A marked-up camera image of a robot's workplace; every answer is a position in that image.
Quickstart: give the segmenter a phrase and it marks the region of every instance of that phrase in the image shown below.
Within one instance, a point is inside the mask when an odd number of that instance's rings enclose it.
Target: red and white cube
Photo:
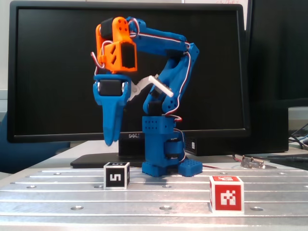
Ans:
[[[244,183],[239,177],[211,176],[212,212],[244,213]]]

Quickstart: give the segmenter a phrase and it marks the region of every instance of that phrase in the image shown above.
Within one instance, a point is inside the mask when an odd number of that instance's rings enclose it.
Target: blue robotic arm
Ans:
[[[142,130],[145,133],[146,139],[147,160],[146,164],[142,165],[142,169],[152,176],[160,176],[166,173],[168,166],[179,165],[185,159],[183,133],[178,130],[175,131],[174,128],[175,122],[181,121],[181,118],[176,116],[177,118],[174,119],[174,117],[171,117],[173,116],[171,114],[180,105],[199,50],[193,43],[188,43],[183,35],[147,28],[146,23],[141,19],[128,17],[126,21],[128,22],[130,37],[135,42],[137,51],[169,57],[164,70],[153,82],[154,85],[143,104],[144,112],[149,114],[151,102],[162,102],[163,116],[144,116],[142,119]],[[113,141],[119,139],[123,109],[127,101],[138,94],[147,84],[150,84],[150,81],[138,89],[138,85],[134,85],[131,79],[125,75],[95,75],[94,79],[96,80],[93,85],[94,97],[96,102],[103,106],[104,139],[107,145],[111,145]],[[120,80],[122,82],[122,94],[113,96],[102,95],[100,93],[100,82],[106,79]],[[171,91],[172,96],[166,95],[163,92],[164,88]],[[149,131],[150,127],[147,127],[146,123],[154,123],[154,121],[158,123],[155,126],[157,131]],[[172,139],[177,139],[178,142],[167,142]],[[147,149],[153,150],[155,146],[160,146],[157,150],[154,150],[155,153],[158,152],[160,154],[158,156],[154,156],[152,152],[147,154]],[[176,157],[168,155],[172,153],[171,150],[176,150],[175,152],[178,155]],[[202,170],[202,165],[198,165],[198,170],[193,171],[193,173],[182,174],[187,176],[194,175],[199,173],[200,170]]]

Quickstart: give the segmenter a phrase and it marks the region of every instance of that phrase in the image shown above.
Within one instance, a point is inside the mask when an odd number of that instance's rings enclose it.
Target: black and white cube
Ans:
[[[127,189],[129,162],[109,162],[104,166],[104,189]]]

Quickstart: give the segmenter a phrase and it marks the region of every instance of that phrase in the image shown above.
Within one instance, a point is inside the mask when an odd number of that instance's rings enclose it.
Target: robotic arm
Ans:
[[[154,101],[163,102],[162,111],[166,116],[178,109],[199,53],[193,43],[188,43],[182,35],[147,28],[143,20],[132,17],[103,21],[96,27],[96,40],[97,58],[91,54],[97,66],[93,92],[98,105],[103,106],[103,132],[107,145],[119,139],[127,101],[148,84],[154,83],[154,86],[143,105],[146,114],[149,104]],[[145,78],[141,80],[141,88],[128,76],[116,75],[138,70],[137,51],[170,57],[158,80]],[[106,69],[107,74],[98,75],[99,68]],[[164,92],[168,90],[172,93],[166,96]]]
[[[108,146],[120,136],[123,109],[148,84],[153,86],[143,110],[145,157],[142,171],[151,176],[167,173],[167,168],[178,166],[179,173],[193,176],[202,172],[202,163],[185,161],[184,135],[174,128],[182,120],[172,115],[190,80],[199,50],[183,35],[147,28],[141,19],[116,17],[103,21],[96,28],[97,57],[93,85],[94,98],[103,106],[103,132]],[[167,56],[165,68],[157,77],[149,76],[135,85],[123,73],[136,72],[137,51]],[[105,69],[105,74],[98,74]]]

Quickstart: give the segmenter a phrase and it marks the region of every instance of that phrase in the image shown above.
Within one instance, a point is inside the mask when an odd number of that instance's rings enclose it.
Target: orange gripper part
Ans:
[[[100,34],[100,26],[96,27],[97,58],[100,64],[111,73],[137,71],[137,48],[129,36],[128,22],[123,17],[117,17],[112,22],[113,43],[103,47],[104,39]]]

